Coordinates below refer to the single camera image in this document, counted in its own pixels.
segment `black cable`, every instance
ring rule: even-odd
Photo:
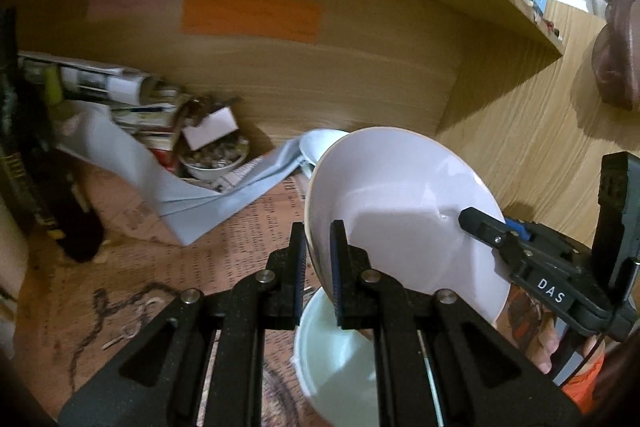
[[[584,357],[582,359],[582,362],[580,362],[578,364],[578,367],[576,367],[574,369],[574,371],[564,380],[564,382],[562,382],[562,384],[560,384],[560,389],[562,389],[564,386],[566,386],[573,377],[575,377],[575,375],[577,375],[580,370],[584,367],[584,365],[591,360],[591,357],[595,354],[595,352],[598,350],[598,348],[600,347],[600,344],[603,343],[605,337],[609,334],[609,330],[604,331],[604,333],[601,333],[600,336],[598,337],[598,340],[596,341],[596,343],[594,344],[594,346],[591,348],[591,350],[589,351],[589,354]]]

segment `white paper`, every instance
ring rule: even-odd
[[[89,102],[88,100],[70,100],[69,103],[71,103],[76,110],[97,111],[111,119],[111,108],[103,103]]]
[[[148,103],[159,80],[146,71],[79,58],[37,52],[20,52],[19,57],[30,64],[58,64],[62,85],[70,92],[130,105]]]
[[[184,127],[182,133],[189,147],[194,151],[236,130],[238,130],[238,124],[231,109],[223,107],[203,118],[199,126]]]

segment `white plate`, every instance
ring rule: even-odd
[[[373,268],[423,293],[450,288],[494,322],[508,272],[460,229],[468,206],[504,221],[482,180],[446,147],[398,128],[352,132],[322,156],[306,194],[306,238],[322,286],[332,294],[329,227],[342,219],[349,243],[367,250]]]
[[[315,166],[329,147],[348,134],[338,129],[313,129],[300,137],[300,152],[307,162]]]
[[[338,328],[322,288],[302,314],[292,361],[302,393],[334,427],[378,427],[373,343]]]

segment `black clamp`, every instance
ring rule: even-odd
[[[577,424],[573,402],[452,290],[425,295],[372,269],[342,221],[331,250],[338,325],[373,329],[381,426]]]
[[[626,152],[603,156],[598,203],[593,250],[540,223],[514,227],[476,208],[458,218],[465,232],[497,249],[514,284],[575,333],[558,362],[591,335],[623,342],[638,320],[630,293],[640,267],[640,159]],[[552,372],[558,370],[554,362]]]

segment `brown object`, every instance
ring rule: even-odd
[[[607,394],[616,392],[616,387],[620,384],[619,379],[624,378],[634,355],[638,355],[638,347],[640,330],[632,333],[624,344],[616,344],[616,347],[607,353],[593,394],[596,401],[606,399]]]
[[[316,41],[322,9],[308,0],[184,0],[182,32]]]
[[[607,25],[593,45],[591,65],[600,96],[626,110],[640,110],[639,0],[612,0]]]
[[[126,340],[112,343],[123,331],[136,331],[188,287],[212,293],[231,288],[248,273],[264,268],[268,254],[287,244],[293,221],[303,205],[289,178],[188,247],[162,242],[122,181],[91,168],[88,193],[102,216],[116,207],[129,213],[138,228],[134,239],[110,230],[93,263],[65,261],[43,233],[31,236],[32,266],[18,309],[15,363],[20,375],[45,409],[57,415],[73,390],[86,382]],[[310,263],[305,296],[319,287]],[[270,425],[325,426],[303,399],[292,357],[294,333],[269,331],[266,336],[262,410]]]

